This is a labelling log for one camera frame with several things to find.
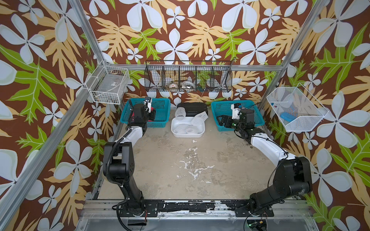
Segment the removed white foam net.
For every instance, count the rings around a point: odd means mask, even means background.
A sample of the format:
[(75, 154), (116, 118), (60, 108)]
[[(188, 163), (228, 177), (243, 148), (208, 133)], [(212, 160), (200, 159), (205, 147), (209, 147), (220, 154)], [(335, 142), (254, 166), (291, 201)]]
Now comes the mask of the removed white foam net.
[(187, 124), (180, 124), (174, 129), (175, 134), (187, 134), (187, 129), (189, 125)]

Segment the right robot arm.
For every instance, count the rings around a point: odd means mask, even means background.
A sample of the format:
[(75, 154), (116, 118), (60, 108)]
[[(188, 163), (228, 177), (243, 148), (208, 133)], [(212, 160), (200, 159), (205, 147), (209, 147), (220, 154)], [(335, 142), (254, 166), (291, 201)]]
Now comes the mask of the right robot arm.
[(250, 195), (247, 210), (260, 215), (272, 205), (286, 198), (312, 192), (310, 163), (304, 157), (297, 157), (273, 141), (254, 123), (254, 111), (240, 104), (231, 106), (232, 114), (216, 117), (219, 126), (232, 129), (237, 137), (262, 152), (275, 166), (269, 176), (267, 188)]

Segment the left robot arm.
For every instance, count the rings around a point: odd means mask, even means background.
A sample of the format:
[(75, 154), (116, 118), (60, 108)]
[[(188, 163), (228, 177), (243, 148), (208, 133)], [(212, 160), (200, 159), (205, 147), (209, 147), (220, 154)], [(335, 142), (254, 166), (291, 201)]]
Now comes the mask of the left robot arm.
[(133, 146), (143, 137), (149, 120), (155, 118), (156, 111), (152, 109), (152, 99), (146, 97), (141, 104), (132, 104), (126, 132), (116, 141), (108, 142), (104, 147), (103, 174), (107, 180), (117, 185), (124, 201), (120, 202), (116, 211), (124, 209), (133, 216), (141, 216), (145, 211), (143, 193), (139, 190), (135, 179), (135, 160)]

